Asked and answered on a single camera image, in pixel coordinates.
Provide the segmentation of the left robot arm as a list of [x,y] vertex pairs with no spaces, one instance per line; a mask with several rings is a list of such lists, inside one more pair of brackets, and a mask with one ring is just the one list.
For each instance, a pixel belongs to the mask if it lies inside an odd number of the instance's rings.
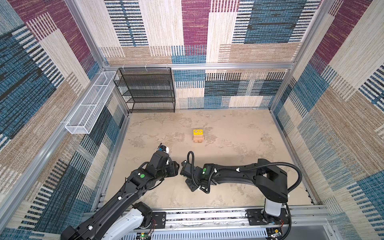
[[155,183],[178,175],[180,165],[172,161],[168,153],[157,150],[150,161],[133,170],[118,192],[95,214],[78,227],[67,227],[61,233],[62,240],[101,240],[124,211]]

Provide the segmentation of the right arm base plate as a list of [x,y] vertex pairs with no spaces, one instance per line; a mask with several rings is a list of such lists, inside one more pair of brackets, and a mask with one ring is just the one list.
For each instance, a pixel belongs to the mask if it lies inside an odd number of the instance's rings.
[[248,209],[246,210],[246,218],[250,226],[261,225],[288,225],[291,222],[291,216],[285,208],[281,208],[278,217],[264,213],[264,209]]

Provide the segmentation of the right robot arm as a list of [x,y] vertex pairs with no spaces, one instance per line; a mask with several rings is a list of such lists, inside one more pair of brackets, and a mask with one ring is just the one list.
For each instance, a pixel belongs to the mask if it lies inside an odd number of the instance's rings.
[[230,183],[257,187],[266,198],[261,212],[266,224],[279,224],[282,205],[288,202],[287,173],[265,159],[246,166],[205,164],[202,168],[184,161],[181,175],[187,178],[186,184],[192,192],[200,189],[209,194],[211,186]]

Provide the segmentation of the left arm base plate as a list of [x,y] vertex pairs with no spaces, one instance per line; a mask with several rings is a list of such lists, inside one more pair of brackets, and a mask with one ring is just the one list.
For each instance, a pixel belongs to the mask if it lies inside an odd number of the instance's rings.
[[134,231],[139,230],[153,230],[153,229],[164,229],[167,213],[166,212],[152,212],[150,214],[140,213],[140,216],[143,217],[143,221],[138,228],[135,228]]

